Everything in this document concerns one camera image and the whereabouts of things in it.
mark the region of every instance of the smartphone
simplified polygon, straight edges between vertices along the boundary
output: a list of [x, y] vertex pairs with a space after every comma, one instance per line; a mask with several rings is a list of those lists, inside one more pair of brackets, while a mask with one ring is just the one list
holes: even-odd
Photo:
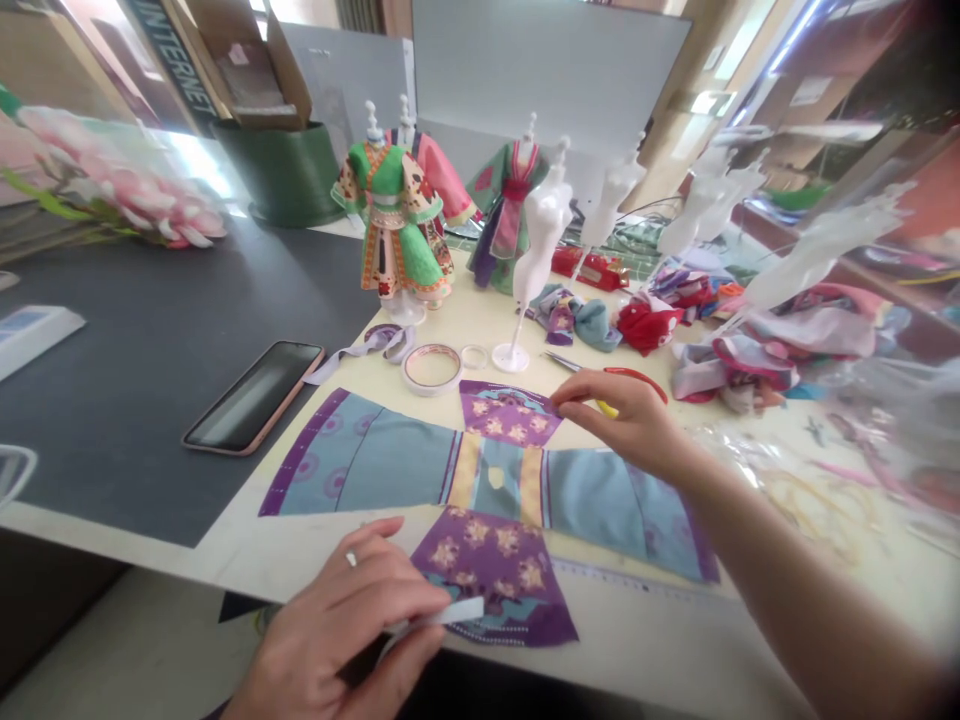
[[254, 452], [323, 357], [316, 345], [276, 343], [187, 431], [183, 444], [226, 455]]

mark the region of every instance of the green bin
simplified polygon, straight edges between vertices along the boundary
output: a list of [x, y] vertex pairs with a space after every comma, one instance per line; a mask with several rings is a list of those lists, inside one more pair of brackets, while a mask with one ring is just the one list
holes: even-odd
[[244, 130], [236, 120], [217, 120], [212, 128], [253, 198], [254, 217], [302, 228], [346, 215], [330, 197], [340, 168], [322, 123], [301, 132]]

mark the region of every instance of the ruler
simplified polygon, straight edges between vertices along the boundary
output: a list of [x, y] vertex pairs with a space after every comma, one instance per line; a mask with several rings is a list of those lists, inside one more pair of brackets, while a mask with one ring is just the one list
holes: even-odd
[[648, 580], [635, 575], [627, 575], [616, 570], [607, 570], [596, 565], [587, 565], [575, 560], [564, 560], [563, 558], [552, 557], [553, 567], [559, 572], [569, 573], [587, 577], [591, 580], [598, 580], [608, 585], [627, 588], [652, 597], [659, 597], [673, 602], [680, 602], [686, 605], [701, 609], [710, 610], [736, 610], [744, 612], [746, 608], [743, 601], [714, 595], [705, 590], [694, 590], [690, 588], [678, 588], [667, 583]]

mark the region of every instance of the dark gray mat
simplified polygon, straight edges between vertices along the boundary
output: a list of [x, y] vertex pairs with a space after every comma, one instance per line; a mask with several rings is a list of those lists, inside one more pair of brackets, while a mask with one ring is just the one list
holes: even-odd
[[0, 317], [65, 305], [88, 323], [0, 381], [0, 442], [40, 456], [21, 501], [196, 546], [313, 390], [248, 458], [187, 450], [184, 432], [275, 341], [336, 350], [379, 309], [360, 241], [233, 220], [211, 251], [86, 247], [5, 268], [21, 281]]

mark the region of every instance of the scissors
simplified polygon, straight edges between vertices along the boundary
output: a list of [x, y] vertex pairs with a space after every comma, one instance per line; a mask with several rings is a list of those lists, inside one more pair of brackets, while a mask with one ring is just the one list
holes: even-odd
[[[583, 365], [578, 365], [572, 360], [567, 360], [565, 357], [563, 357], [562, 355], [557, 355], [555, 352], [550, 352], [549, 350], [547, 350], [544, 354], [552, 358], [554, 361], [560, 363], [568, 370], [572, 370], [573, 372], [580, 372], [581, 370], [583, 370]], [[667, 398], [667, 394], [663, 391], [663, 388], [660, 387], [660, 385], [655, 380], [652, 380], [651, 378], [647, 377], [642, 372], [631, 370], [630, 368], [618, 368], [618, 367], [604, 368], [603, 371], [608, 372], [611, 375], [625, 375], [626, 377], [632, 377], [634, 380], [640, 380], [641, 382], [645, 382], [647, 385], [649, 385], [650, 387], [652, 387], [654, 390], [657, 391], [657, 395], [659, 395], [660, 399], [663, 400], [664, 405], [668, 405], [670, 403], [669, 399]], [[616, 408], [610, 407], [602, 400], [597, 400], [597, 405], [599, 406], [603, 414], [606, 415], [607, 417], [616, 418], [617, 415], [619, 414], [617, 413]]]

